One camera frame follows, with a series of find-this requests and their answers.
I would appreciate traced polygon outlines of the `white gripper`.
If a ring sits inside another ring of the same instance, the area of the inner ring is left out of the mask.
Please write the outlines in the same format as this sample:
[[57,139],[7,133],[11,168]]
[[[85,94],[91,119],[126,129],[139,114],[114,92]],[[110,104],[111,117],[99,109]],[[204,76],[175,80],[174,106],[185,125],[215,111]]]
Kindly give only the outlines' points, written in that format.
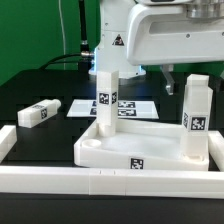
[[172,64],[224,60],[224,3],[138,3],[130,11],[126,57],[133,65],[161,65],[174,94]]

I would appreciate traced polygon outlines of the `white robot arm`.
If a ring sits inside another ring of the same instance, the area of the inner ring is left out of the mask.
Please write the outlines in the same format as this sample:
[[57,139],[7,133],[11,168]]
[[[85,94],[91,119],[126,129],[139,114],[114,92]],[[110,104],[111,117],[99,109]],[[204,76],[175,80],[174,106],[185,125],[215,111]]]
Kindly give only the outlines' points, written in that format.
[[92,75],[127,80],[158,65],[174,93],[173,66],[224,60],[224,0],[100,0]]

